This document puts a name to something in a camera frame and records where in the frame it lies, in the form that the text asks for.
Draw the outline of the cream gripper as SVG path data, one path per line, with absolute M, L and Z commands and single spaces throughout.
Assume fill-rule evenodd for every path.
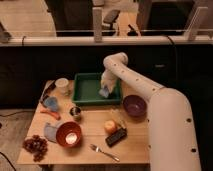
M 101 76 L 101 87 L 106 87 L 110 93 L 113 92 L 116 85 L 117 77 L 109 70 L 105 70 Z

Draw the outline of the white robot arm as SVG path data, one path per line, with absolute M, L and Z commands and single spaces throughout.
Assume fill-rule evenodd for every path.
M 202 171 L 193 113 L 187 97 L 127 67 L 128 56 L 104 58 L 101 86 L 112 92 L 118 78 L 148 102 L 151 171 Z

